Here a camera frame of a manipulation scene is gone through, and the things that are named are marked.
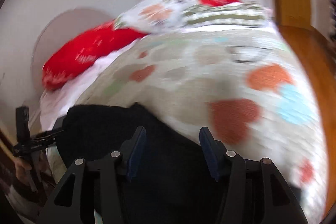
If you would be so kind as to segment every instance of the round headboard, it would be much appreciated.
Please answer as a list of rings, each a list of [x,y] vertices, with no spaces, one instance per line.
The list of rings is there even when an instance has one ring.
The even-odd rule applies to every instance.
[[[70,39],[110,20],[113,18],[102,11],[76,8],[58,15],[45,27],[37,39],[31,60],[31,75],[38,96],[41,96],[44,91],[42,68],[50,56]]]

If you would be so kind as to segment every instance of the pillowcase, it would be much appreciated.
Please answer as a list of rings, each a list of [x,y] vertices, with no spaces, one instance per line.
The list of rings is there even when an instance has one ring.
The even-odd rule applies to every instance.
[[[181,25],[184,9],[198,0],[142,0],[115,20],[115,29],[131,27],[145,33],[167,33]]]
[[[68,41],[42,69],[42,84],[46,90],[61,88],[94,64],[97,58],[130,44],[145,33],[123,28],[114,30],[114,21],[90,29]]]
[[[233,2],[242,3],[241,0],[199,0],[200,4],[208,5],[208,6],[215,6],[215,7],[223,6],[223,5],[226,5],[226,4],[233,3]]]
[[[197,4],[184,10],[183,23],[188,27],[240,25],[263,27],[268,11],[260,4],[230,3],[219,7]]]

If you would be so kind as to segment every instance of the floral pillow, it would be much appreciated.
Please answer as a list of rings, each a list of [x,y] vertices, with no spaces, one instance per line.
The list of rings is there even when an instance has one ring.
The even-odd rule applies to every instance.
[[[145,33],[170,32],[182,26],[182,11],[197,0],[142,0],[115,20],[115,29],[132,27]]]

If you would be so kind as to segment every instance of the white sheet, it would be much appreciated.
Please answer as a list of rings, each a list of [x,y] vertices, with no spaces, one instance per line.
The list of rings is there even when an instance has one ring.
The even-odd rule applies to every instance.
[[[42,131],[51,130],[59,117],[68,113],[82,95],[82,93],[97,79],[97,77],[123,52],[132,48],[139,41],[136,39],[131,44],[109,55],[98,58],[96,62],[81,75],[68,81],[61,89],[54,92],[47,92],[41,96],[41,128]]]
[[[243,27],[233,25],[210,25],[198,28],[183,28],[181,32],[196,31],[223,31],[232,29],[255,29],[255,27]],[[258,28],[261,31],[280,35],[277,26],[273,21],[268,21],[265,27]],[[66,115],[82,93],[97,79],[97,77],[123,52],[130,49],[138,40],[135,40],[126,47],[111,52],[105,57],[98,58],[97,61],[81,75],[68,81],[61,89],[54,92],[44,92],[40,100],[41,127],[42,130],[51,130],[59,117]]]

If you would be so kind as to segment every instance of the metal screw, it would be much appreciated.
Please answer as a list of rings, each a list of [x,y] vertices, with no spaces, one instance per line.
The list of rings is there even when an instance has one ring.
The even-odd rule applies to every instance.
[[[272,161],[269,158],[263,158],[262,162],[264,164],[271,164],[272,163]]]
[[[232,150],[229,150],[226,152],[226,155],[229,156],[229,157],[234,157],[236,155],[236,152],[232,151]]]
[[[84,162],[83,159],[77,159],[75,160],[75,165],[81,165]]]
[[[111,157],[112,158],[118,158],[120,156],[120,152],[119,151],[113,151],[111,152]]]

